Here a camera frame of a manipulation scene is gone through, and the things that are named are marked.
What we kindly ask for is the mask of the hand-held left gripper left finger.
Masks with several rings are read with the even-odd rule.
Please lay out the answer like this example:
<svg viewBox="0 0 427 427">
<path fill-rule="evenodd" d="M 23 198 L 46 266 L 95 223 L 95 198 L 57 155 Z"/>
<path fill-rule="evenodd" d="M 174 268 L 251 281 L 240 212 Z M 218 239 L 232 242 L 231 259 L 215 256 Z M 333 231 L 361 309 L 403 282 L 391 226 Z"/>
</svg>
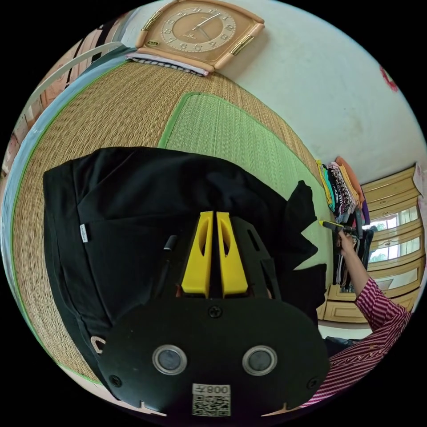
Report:
<svg viewBox="0 0 427 427">
<path fill-rule="evenodd" d="M 200 213 L 181 282 L 185 294 L 209 296 L 213 222 L 213 211 Z"/>
</svg>

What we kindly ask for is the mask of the person's right hand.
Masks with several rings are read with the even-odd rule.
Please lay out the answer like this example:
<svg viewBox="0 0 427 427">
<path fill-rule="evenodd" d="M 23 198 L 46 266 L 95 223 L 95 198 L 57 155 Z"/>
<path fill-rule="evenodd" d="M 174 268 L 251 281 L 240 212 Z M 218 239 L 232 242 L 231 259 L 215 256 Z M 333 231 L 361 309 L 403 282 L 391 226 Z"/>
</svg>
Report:
<svg viewBox="0 0 427 427">
<path fill-rule="evenodd" d="M 351 234 L 345 233 L 343 230 L 339 231 L 338 236 L 340 240 L 341 255 L 344 258 L 356 255 L 353 236 Z"/>
</svg>

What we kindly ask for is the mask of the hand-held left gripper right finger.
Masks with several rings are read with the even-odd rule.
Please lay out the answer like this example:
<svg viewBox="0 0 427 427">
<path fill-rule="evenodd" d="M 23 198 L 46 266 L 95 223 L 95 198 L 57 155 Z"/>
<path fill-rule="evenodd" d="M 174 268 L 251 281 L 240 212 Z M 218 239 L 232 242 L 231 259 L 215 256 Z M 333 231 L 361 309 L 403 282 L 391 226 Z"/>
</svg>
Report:
<svg viewBox="0 0 427 427">
<path fill-rule="evenodd" d="M 229 298 L 245 294 L 248 284 L 230 215 L 217 212 L 216 216 L 222 295 Z"/>
</svg>

